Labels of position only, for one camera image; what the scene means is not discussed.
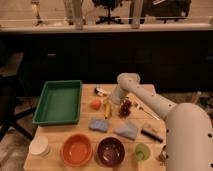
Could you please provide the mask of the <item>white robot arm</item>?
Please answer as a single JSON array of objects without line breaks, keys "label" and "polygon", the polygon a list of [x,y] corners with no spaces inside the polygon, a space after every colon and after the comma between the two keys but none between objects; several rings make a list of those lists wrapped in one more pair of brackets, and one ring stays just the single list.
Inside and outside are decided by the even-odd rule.
[{"label": "white robot arm", "polygon": [[119,105],[132,93],[166,125],[166,171],[213,171],[213,125],[193,103],[174,103],[146,90],[137,73],[121,73],[111,100]]}]

